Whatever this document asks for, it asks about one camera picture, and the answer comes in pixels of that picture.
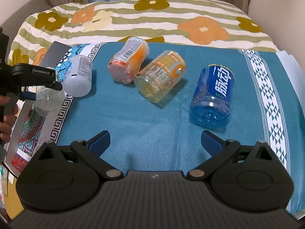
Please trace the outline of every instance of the blue bottle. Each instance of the blue bottle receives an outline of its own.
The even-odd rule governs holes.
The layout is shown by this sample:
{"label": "blue bottle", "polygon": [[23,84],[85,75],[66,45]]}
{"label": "blue bottle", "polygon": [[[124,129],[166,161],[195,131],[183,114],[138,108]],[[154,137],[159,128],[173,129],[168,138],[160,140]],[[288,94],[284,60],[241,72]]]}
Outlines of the blue bottle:
{"label": "blue bottle", "polygon": [[225,127],[231,119],[233,85],[229,68],[217,64],[204,68],[189,108],[191,121],[208,129]]}

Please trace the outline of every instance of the red patterned cloth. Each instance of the red patterned cloth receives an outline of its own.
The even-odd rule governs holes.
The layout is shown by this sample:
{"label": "red patterned cloth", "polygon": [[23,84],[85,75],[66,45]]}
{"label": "red patterned cloth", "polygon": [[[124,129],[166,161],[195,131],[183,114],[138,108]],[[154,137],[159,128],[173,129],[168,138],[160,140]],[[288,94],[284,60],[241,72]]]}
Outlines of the red patterned cloth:
{"label": "red patterned cloth", "polygon": [[14,157],[12,164],[15,166],[15,168],[17,170],[19,170],[20,172],[23,171],[23,169],[25,168],[25,166],[28,164],[28,161],[26,161],[23,157],[19,156],[16,153],[16,156]]}

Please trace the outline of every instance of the person's hand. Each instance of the person's hand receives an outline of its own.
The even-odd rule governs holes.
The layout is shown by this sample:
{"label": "person's hand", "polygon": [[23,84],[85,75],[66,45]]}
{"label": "person's hand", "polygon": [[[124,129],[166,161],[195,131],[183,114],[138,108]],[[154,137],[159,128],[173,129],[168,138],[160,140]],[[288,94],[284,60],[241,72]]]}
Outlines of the person's hand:
{"label": "person's hand", "polygon": [[[0,95],[0,106],[4,106],[9,102],[10,98],[7,96]],[[18,113],[18,106],[15,105],[13,109],[13,114]],[[0,122],[0,138],[5,142],[10,141],[12,127],[16,122],[15,115],[4,115],[3,122]]]}

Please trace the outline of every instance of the floral bedspread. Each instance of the floral bedspread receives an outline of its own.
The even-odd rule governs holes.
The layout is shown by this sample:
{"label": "floral bedspread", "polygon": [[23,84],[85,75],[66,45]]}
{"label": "floral bedspread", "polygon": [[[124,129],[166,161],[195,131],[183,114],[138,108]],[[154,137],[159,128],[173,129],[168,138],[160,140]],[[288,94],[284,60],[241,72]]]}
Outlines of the floral bedspread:
{"label": "floral bedspread", "polygon": [[[243,11],[216,0],[120,0],[68,3],[29,16],[14,39],[8,64],[39,65],[54,41],[66,45],[126,41],[277,51]],[[35,107],[22,131],[13,164],[22,171],[35,152],[44,119]]]}

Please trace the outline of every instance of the white bottle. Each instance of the white bottle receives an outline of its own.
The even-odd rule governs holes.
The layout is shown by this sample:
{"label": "white bottle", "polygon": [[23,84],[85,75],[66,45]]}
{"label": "white bottle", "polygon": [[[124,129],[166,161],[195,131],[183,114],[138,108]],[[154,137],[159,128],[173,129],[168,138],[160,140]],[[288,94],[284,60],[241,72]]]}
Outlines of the white bottle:
{"label": "white bottle", "polygon": [[[56,72],[56,81],[58,81],[58,73]],[[42,116],[46,117],[49,112],[61,109],[65,95],[63,91],[47,88],[45,86],[37,86],[35,110]]]}
{"label": "white bottle", "polygon": [[92,61],[84,55],[73,56],[70,61],[71,66],[62,82],[63,90],[71,96],[85,96],[91,90]]}

